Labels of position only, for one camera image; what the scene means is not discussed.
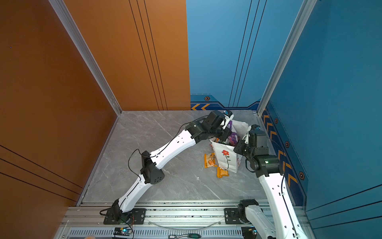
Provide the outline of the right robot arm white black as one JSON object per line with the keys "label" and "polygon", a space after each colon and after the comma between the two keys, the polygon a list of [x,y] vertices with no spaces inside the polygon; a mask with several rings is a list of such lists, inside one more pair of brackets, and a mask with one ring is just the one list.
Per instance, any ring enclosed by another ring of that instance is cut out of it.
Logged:
{"label": "right robot arm white black", "polygon": [[238,206],[241,220],[252,224],[263,239],[307,239],[290,200],[279,158],[269,154],[269,148],[254,132],[241,139],[234,152],[250,163],[250,171],[259,179],[273,217],[270,221],[258,203],[243,200]]}

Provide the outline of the purple Fox's candy bag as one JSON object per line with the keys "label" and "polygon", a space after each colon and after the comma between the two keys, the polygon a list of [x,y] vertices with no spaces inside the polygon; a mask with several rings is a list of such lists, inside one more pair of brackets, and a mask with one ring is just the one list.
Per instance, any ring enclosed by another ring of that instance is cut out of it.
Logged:
{"label": "purple Fox's candy bag", "polygon": [[226,128],[231,130],[231,134],[228,136],[225,143],[230,146],[236,146],[239,141],[239,136],[235,127],[233,126],[233,121],[230,121]]}

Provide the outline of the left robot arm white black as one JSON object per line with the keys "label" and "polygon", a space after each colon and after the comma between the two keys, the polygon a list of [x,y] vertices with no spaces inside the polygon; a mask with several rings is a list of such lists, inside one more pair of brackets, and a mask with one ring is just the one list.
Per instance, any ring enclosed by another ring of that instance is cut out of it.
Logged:
{"label": "left robot arm white black", "polygon": [[137,180],[122,197],[113,202],[106,215],[116,223],[121,222],[132,212],[144,193],[164,179],[162,168],[171,159],[200,141],[214,137],[228,139],[232,134],[228,124],[233,118],[234,114],[230,110],[212,111],[207,116],[183,124],[184,129],[180,128],[177,135],[161,148],[152,152],[140,152],[142,168],[136,175]]}

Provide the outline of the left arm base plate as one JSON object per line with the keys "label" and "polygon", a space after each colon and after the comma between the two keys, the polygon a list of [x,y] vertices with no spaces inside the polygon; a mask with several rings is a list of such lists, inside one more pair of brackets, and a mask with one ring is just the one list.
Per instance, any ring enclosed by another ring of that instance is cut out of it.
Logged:
{"label": "left arm base plate", "polygon": [[119,218],[114,215],[112,208],[101,210],[99,214],[104,217],[105,225],[143,225],[146,209],[134,208],[131,212],[122,213]]}

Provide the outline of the white paper bag with flower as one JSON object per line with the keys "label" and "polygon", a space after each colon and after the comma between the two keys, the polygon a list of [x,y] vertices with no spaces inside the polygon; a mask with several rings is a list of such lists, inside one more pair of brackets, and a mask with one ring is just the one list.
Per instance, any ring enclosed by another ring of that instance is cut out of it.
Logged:
{"label": "white paper bag with flower", "polygon": [[[239,136],[239,141],[244,138],[247,133],[249,125],[246,122],[233,120],[233,126],[235,127]],[[229,172],[236,173],[240,166],[241,155],[236,154],[233,150],[235,146],[230,146],[225,143],[226,140],[219,140],[213,138],[210,140],[211,147],[215,153],[215,157],[218,166],[222,169],[226,169]]]}

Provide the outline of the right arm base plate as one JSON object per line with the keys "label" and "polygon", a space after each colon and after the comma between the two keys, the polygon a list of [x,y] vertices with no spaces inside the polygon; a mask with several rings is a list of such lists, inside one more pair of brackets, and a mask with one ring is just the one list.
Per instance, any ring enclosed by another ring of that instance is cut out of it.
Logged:
{"label": "right arm base plate", "polygon": [[239,213],[237,208],[225,208],[224,219],[227,225],[248,224],[249,221]]}

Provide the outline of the orange yellow snack pouch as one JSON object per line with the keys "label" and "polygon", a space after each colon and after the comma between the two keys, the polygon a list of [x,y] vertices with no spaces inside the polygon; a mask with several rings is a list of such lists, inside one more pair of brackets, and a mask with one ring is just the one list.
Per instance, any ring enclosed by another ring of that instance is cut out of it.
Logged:
{"label": "orange yellow snack pouch", "polygon": [[204,167],[217,167],[215,153],[206,153],[204,155]]}

